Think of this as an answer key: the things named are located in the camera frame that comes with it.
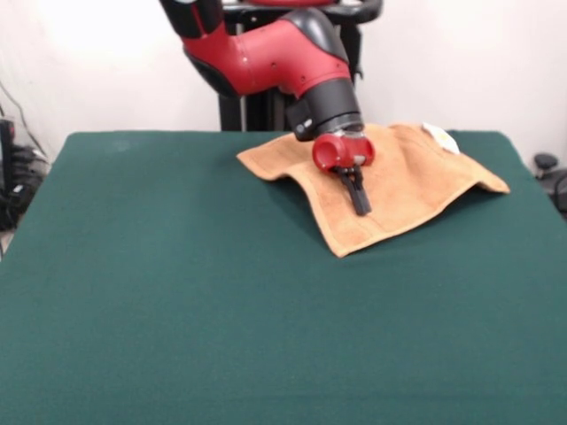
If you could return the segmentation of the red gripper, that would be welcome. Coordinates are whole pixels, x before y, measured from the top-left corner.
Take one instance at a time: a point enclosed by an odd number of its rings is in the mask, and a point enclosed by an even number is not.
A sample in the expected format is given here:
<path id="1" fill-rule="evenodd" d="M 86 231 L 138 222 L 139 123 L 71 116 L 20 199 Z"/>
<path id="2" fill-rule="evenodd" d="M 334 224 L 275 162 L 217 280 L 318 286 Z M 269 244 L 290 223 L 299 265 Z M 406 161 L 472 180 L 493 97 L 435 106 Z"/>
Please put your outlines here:
<path id="1" fill-rule="evenodd" d="M 324 172 L 336 174 L 345 186 L 358 216 L 371 212 L 363 186 L 361 166 L 369 166 L 375 158 L 375 147 L 363 132 L 340 130 L 315 138 L 312 158 Z"/>

